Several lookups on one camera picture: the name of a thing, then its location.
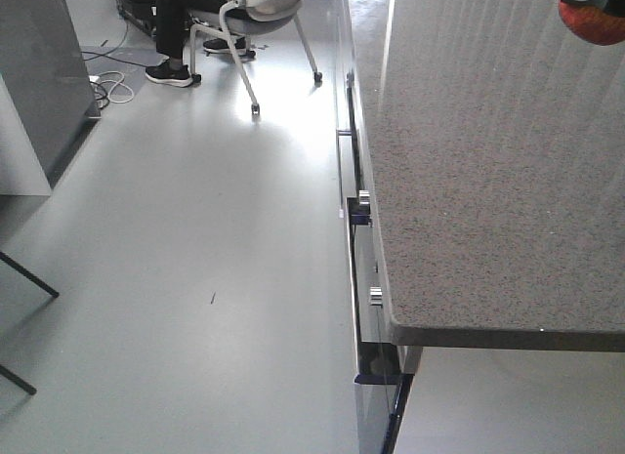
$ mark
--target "office chair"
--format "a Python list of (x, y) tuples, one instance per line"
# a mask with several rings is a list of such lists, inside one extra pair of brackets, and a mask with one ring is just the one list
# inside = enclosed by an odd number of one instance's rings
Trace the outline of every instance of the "office chair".
[[(198, 32), (208, 34), (228, 43), (230, 53), (236, 64), (236, 68), (245, 84), (247, 93), (252, 100), (252, 114), (258, 115), (261, 107), (258, 104), (250, 80), (247, 77), (241, 58), (234, 48), (234, 40), (241, 36), (255, 36), (267, 34), (280, 29), (290, 21), (295, 22), (298, 34), (302, 40), (304, 50), (308, 57), (312, 69), (314, 82), (321, 83), (322, 74), (318, 71), (314, 61), (313, 53), (308, 40), (304, 35), (302, 24), (297, 16), (297, 12), (302, 6), (302, 0), (229, 0), (224, 4), (219, 14), (203, 12), (199, 10), (189, 10), (194, 24), (189, 33), (190, 42), (190, 73), (195, 81), (200, 81), (201, 75), (195, 73), (195, 36)], [(227, 17), (227, 12), (234, 9), (243, 9), (251, 17), (251, 20)]]

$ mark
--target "sneaker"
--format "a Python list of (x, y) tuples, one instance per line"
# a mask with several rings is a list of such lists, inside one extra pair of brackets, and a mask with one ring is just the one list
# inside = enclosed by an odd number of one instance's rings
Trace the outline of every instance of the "sneaker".
[[(244, 37), (239, 37), (234, 42), (234, 48), (236, 52), (240, 56), (244, 56), (246, 49), (246, 42)], [(229, 54), (230, 48), (228, 47), (228, 43), (224, 39), (211, 39), (210, 41), (204, 41), (203, 44), (204, 50), (206, 52), (210, 52), (211, 54)]]
[(169, 61), (165, 61), (158, 66), (148, 66), (146, 68), (146, 77), (154, 83), (177, 86), (179, 88), (186, 88), (193, 84), (193, 78), (188, 73), (186, 65), (183, 65), (180, 70), (172, 70), (169, 67)]

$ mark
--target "floor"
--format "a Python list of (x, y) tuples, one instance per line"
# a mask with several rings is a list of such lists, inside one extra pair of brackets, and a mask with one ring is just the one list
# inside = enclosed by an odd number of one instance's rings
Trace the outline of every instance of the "floor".
[[(113, 0), (67, 2), (81, 45), (121, 41)], [(141, 80), (2, 244), (61, 296), (0, 267), (0, 360), (39, 390), (0, 379), (1, 452), (357, 452), (331, 6), (302, 11), (322, 86), (294, 26), (247, 64), (259, 120), (228, 58)]]

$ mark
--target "white shoe sole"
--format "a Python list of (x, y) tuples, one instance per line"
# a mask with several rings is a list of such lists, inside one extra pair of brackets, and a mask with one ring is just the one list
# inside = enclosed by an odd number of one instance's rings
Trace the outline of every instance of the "white shoe sole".
[(175, 80), (173, 78), (163, 79), (163, 78), (154, 78), (153, 76), (149, 76), (146, 73), (146, 78), (153, 83), (158, 83), (160, 85), (176, 86), (178, 88), (186, 88), (187, 86), (191, 86), (193, 84), (192, 77), (189, 77), (186, 80)]
[[(230, 54), (230, 49), (207, 49), (204, 48), (204, 51), (209, 54)], [(237, 49), (236, 52), (243, 57), (247, 53), (247, 49)]]

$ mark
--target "granite countertop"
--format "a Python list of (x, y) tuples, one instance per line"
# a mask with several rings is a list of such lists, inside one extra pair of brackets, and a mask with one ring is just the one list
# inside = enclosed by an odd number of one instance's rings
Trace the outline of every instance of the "granite countertop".
[(392, 341), (625, 351), (625, 43), (556, 0), (350, 14)]

